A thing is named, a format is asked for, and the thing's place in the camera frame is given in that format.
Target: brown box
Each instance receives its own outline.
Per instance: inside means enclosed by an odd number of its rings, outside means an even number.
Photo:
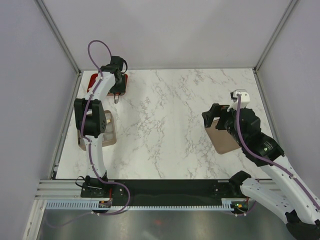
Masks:
[[[227,132],[227,130],[217,130],[216,125],[219,119],[214,120],[211,127],[205,128],[216,152],[218,154],[226,154],[233,150],[239,149],[240,146]]]
[[[104,115],[105,115],[106,120],[111,120],[111,122],[109,122],[106,125],[105,131],[104,131],[104,134],[102,137],[102,147],[110,146],[110,145],[113,145],[117,142],[114,117],[112,116],[112,114],[109,110],[105,110]],[[78,140],[79,147],[85,151],[86,150],[85,141],[81,137],[79,130],[78,130],[77,140]]]

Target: metal floor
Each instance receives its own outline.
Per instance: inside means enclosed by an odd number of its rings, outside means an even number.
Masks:
[[[52,225],[83,210],[46,210]],[[87,215],[64,227],[42,223],[38,240],[294,240],[285,224],[257,204],[246,217],[217,211],[139,211],[115,216]]]

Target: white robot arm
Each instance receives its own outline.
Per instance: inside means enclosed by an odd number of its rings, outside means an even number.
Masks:
[[[119,56],[111,56],[110,64],[102,66],[91,90],[84,98],[74,101],[76,128],[83,137],[87,159],[90,160],[87,176],[107,178],[103,161],[102,140],[107,126],[107,120],[102,106],[102,100],[111,92],[124,93],[126,90],[125,75],[121,72],[124,60]]]
[[[263,187],[248,173],[240,171],[230,178],[241,193],[276,214],[297,240],[320,238],[320,200],[306,186],[274,139],[261,132],[260,119],[246,108],[250,96],[245,90],[231,92],[231,105],[214,103],[202,113],[204,126],[219,118],[218,130],[227,130],[241,146],[245,156],[276,183],[286,197]]]

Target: white wall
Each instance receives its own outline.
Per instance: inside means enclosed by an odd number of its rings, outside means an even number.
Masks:
[[[33,0],[0,8],[0,239],[20,240],[76,74]]]
[[[260,71],[280,142],[320,197],[320,1],[300,1]]]
[[[131,69],[254,67],[290,0],[44,0],[82,70],[93,39]],[[107,51],[92,45],[99,65]]]

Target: white marble table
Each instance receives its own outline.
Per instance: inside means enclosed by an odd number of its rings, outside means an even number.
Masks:
[[[78,91],[82,98],[90,76],[85,71]],[[230,92],[246,89],[261,128],[271,136],[266,113],[251,69],[129,70],[127,93],[118,104],[103,103],[113,114],[117,143],[103,147],[110,179],[227,179],[240,170],[269,178],[240,149],[218,154],[201,116],[213,103],[230,104]],[[77,142],[73,113],[57,179],[87,173],[86,152]]]

